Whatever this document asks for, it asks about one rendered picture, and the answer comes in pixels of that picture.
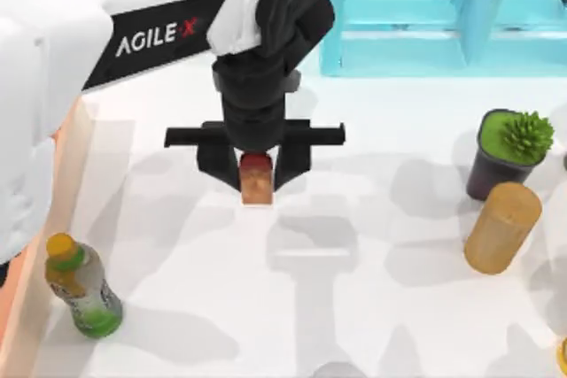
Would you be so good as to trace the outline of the yellow object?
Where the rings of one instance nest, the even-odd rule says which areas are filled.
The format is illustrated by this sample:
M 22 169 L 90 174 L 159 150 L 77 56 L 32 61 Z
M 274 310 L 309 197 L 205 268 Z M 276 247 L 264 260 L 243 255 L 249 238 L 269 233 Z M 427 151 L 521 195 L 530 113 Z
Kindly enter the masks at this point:
M 567 337 L 565 337 L 556 349 L 556 362 L 559 370 L 567 378 Z

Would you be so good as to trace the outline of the green bottle with yellow cap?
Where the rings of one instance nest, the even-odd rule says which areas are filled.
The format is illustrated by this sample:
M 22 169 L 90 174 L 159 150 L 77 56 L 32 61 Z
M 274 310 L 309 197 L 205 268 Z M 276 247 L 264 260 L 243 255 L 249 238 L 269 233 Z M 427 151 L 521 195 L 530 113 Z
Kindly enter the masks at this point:
M 122 303 L 107 283 L 97 252 L 66 233 L 50 236 L 46 251 L 45 279 L 70 308 L 77 329 L 95 339 L 117 330 L 123 319 Z

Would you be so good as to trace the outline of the dark pot with green plant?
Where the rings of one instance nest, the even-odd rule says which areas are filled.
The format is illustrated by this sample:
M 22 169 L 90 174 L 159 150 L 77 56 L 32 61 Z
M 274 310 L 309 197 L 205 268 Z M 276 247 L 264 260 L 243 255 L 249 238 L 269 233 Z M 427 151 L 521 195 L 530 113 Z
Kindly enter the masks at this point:
M 478 129 L 477 152 L 466 185 L 469 197 L 484 201 L 502 182 L 525 182 L 547 156 L 554 134 L 549 118 L 537 112 L 486 112 Z

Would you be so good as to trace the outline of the brown bottle with red cap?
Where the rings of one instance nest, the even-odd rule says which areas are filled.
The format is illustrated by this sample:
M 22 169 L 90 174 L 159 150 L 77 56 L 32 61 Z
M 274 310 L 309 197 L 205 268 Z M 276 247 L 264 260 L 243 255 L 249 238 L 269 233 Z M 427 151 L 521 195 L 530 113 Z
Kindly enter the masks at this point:
M 273 164 L 267 153 L 243 153 L 239 162 L 239 179 L 244 205 L 273 204 Z

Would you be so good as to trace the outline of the wooden cylinder cup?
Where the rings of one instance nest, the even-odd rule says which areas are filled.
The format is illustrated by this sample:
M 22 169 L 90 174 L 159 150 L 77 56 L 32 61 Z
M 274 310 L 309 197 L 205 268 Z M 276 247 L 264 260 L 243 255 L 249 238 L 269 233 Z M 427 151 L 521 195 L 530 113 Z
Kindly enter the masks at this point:
M 497 184 L 464 244 L 469 265 L 482 274 L 504 272 L 541 213 L 542 202 L 531 189 L 511 181 Z

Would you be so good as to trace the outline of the salmon-coloured shallow box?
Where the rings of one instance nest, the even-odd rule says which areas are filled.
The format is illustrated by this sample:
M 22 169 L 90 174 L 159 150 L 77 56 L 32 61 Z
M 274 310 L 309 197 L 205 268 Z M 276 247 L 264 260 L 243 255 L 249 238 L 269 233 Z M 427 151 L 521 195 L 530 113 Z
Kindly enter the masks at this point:
M 48 236 L 70 230 L 89 153 L 97 109 L 75 101 L 56 136 L 54 189 L 41 232 L 15 258 L 0 289 L 0 378 L 33 378 L 50 316 L 51 292 L 44 280 Z

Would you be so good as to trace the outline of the light blue rack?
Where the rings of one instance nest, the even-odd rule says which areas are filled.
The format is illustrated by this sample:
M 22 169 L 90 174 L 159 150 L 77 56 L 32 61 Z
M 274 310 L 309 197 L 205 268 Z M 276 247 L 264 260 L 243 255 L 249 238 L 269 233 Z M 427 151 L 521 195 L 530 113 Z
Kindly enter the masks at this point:
M 567 0 L 331 0 L 328 76 L 567 77 Z

